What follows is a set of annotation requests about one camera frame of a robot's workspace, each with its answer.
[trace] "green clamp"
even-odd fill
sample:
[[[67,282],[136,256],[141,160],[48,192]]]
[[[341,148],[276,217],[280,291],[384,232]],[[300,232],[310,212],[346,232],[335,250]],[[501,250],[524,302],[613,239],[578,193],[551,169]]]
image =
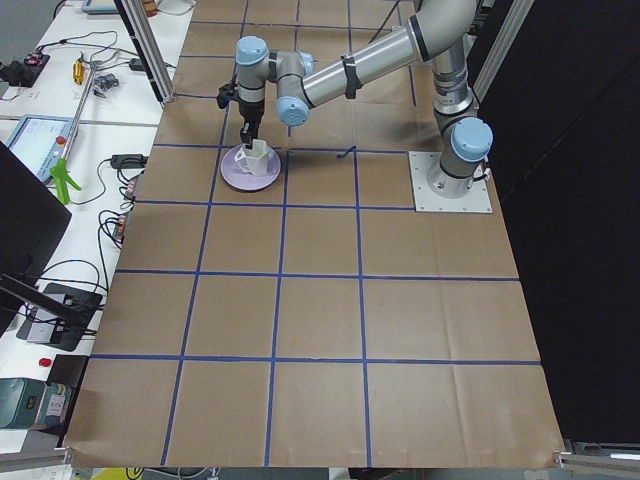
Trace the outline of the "green clamp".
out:
[[[69,198],[69,187],[67,184],[71,185],[76,190],[82,190],[80,185],[73,181],[73,179],[69,176],[69,171],[67,170],[67,161],[64,158],[60,158],[58,163],[56,163],[53,167],[51,167],[51,176],[56,184],[56,193],[58,194],[58,200],[62,202],[63,205],[68,205],[71,199]]]

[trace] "black monitor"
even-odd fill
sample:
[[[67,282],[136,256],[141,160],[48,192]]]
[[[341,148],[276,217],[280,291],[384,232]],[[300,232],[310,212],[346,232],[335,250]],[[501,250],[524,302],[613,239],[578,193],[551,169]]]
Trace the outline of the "black monitor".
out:
[[[41,343],[68,351],[77,346],[102,296],[59,284],[44,293],[34,288],[70,220],[64,205],[0,142],[0,335],[28,302],[56,318],[55,333]],[[18,337],[28,339],[33,324],[25,321]]]

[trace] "brown table surface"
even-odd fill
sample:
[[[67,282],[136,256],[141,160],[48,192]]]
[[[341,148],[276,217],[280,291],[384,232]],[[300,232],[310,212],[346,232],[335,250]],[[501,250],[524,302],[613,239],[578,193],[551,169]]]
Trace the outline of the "brown table surface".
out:
[[[291,130],[269,86],[280,178],[241,193],[217,173],[242,35],[320,68],[390,3],[198,1],[67,437],[78,464],[543,467],[562,448],[493,185],[491,215],[413,209],[406,152],[442,148],[428,67]]]

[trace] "metal bracket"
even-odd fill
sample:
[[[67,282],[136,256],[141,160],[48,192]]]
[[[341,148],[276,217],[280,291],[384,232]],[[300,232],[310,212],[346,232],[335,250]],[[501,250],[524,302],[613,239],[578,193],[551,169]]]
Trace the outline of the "metal bracket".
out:
[[[440,159],[441,152],[409,152],[413,199],[417,212],[437,213],[493,213],[489,192],[484,180],[474,182],[462,198],[449,199],[435,193],[427,184],[427,172]],[[475,176],[482,175],[478,166]]]

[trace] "yellow tool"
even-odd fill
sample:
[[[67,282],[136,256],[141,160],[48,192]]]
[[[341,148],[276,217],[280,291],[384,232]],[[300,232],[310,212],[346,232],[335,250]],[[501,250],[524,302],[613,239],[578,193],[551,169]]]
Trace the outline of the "yellow tool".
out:
[[[82,55],[78,57],[76,63],[73,64],[73,81],[78,85],[82,85],[84,81],[84,58]]]

